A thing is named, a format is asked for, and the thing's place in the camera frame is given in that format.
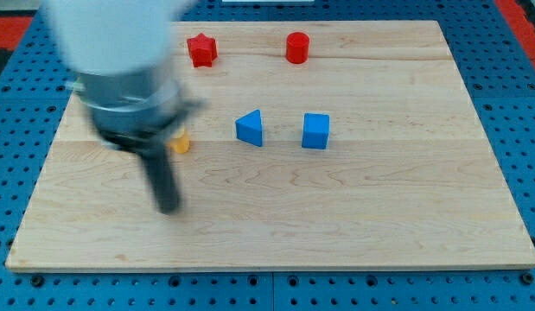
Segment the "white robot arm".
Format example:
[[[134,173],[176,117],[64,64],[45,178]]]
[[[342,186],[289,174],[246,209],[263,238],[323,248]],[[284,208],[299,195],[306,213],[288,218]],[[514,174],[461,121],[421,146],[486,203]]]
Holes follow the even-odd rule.
[[[101,140],[140,158],[160,213],[182,199],[166,142],[204,103],[177,79],[171,23],[188,0],[43,2],[44,20],[65,66],[76,73],[71,89],[86,105]]]

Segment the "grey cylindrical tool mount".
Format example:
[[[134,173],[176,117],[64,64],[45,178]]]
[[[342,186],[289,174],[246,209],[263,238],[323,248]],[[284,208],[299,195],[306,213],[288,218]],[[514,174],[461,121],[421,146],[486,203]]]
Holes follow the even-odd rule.
[[[104,142],[138,154],[164,145],[205,106],[185,90],[170,65],[113,75],[80,73],[68,87]]]

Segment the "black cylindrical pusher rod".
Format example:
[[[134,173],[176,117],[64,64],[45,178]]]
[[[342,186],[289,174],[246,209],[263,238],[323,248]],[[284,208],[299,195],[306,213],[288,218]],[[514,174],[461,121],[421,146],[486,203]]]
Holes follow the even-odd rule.
[[[182,199],[166,147],[163,144],[152,144],[139,153],[139,158],[158,211],[163,214],[174,213]]]

